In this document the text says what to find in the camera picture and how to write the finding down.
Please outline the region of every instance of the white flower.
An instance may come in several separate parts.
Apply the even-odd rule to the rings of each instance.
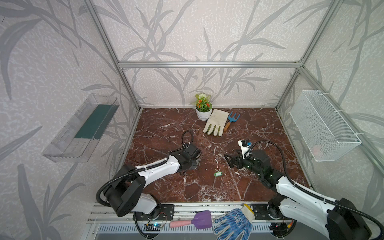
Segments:
[[[199,94],[199,100],[205,100],[207,98],[207,95],[205,93]]]

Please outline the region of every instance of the green panel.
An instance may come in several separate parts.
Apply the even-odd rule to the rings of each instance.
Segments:
[[[119,106],[99,104],[75,138],[100,139]]]

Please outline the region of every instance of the blue glove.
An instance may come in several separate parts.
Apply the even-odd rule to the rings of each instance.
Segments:
[[[251,208],[244,204],[242,209],[233,209],[220,217],[215,218],[214,228],[217,240],[235,240],[241,234],[240,240],[248,240],[252,231],[252,219],[254,213]]]

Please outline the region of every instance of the marble surface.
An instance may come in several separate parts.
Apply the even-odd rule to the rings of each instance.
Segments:
[[[244,168],[231,169],[223,157],[224,154],[236,155],[240,139],[251,142],[264,139],[278,144],[284,151],[291,178],[308,185],[275,109],[220,110],[241,114],[221,137],[202,132],[206,122],[197,118],[193,108],[143,109],[126,162],[136,166],[164,158],[169,150],[181,146],[181,134],[186,130],[193,130],[194,144],[202,151],[197,169],[187,171],[184,177],[167,175],[149,184],[144,193],[153,194],[161,202],[270,200],[275,193],[265,188],[256,174]],[[264,149],[271,158],[272,167],[283,172],[276,147],[263,144],[255,146],[257,148]],[[215,177],[218,171],[223,172],[223,176]]]

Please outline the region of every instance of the gardening glove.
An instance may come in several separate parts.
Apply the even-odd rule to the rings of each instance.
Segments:
[[[214,233],[217,240],[235,240],[241,234],[240,240],[248,240],[252,231],[252,220],[254,213],[252,209],[244,204],[242,209],[233,209],[220,217],[214,219],[214,223],[218,224],[214,227]]]
[[[210,135],[212,132],[214,133],[214,136],[217,136],[217,133],[219,136],[223,135],[224,125],[227,121],[229,113],[214,109],[212,115],[209,117],[207,124],[205,125],[205,128],[203,132]]]

